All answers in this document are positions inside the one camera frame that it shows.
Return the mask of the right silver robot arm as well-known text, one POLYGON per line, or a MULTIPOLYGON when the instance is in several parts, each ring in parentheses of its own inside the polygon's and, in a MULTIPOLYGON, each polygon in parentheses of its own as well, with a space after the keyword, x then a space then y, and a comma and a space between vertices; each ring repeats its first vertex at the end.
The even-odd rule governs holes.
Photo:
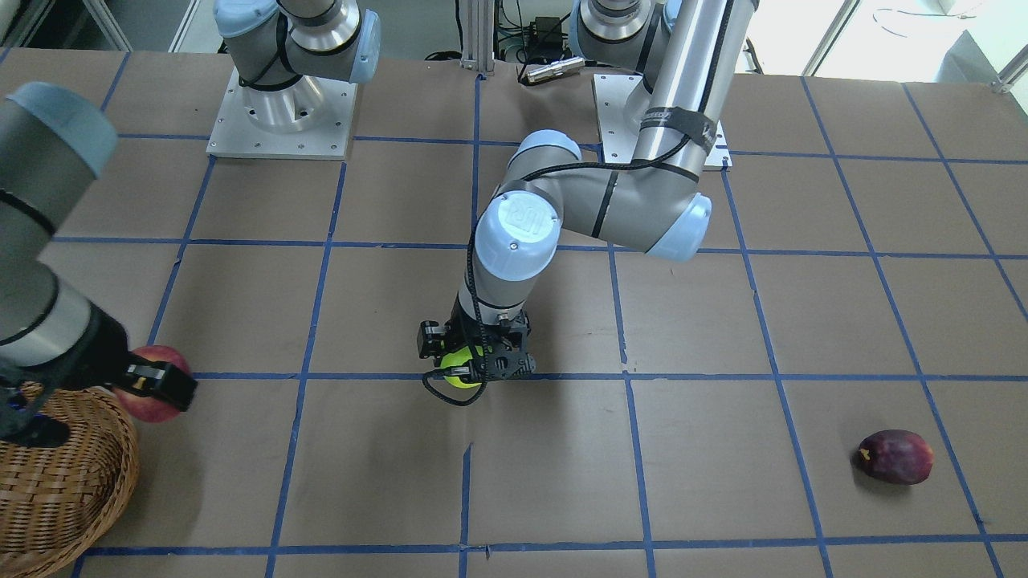
MULTIPOLYGON (((234 60, 212 131, 220 157, 344 153, 357 84, 374 77, 381 19, 355 1, 217 1, 234 60)), ((4 417, 21 417, 19 387, 103 387, 173 413, 190 408, 196 380, 128 350, 126 332, 39 256, 117 146, 110 121, 82 96, 49 82, 2 101, 2 387, 4 417)))

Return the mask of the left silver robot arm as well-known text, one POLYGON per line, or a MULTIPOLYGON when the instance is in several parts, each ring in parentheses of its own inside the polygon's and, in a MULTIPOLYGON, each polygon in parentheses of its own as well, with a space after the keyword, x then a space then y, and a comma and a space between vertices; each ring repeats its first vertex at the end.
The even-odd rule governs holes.
POLYGON ((524 308, 563 230, 668 260, 697 252, 712 212, 699 176, 758 10, 757 1, 576 2, 573 52, 640 78, 629 154, 585 161, 555 129, 521 141, 467 240, 451 317, 419 327, 419 357, 433 361, 427 388, 535 372, 524 308))

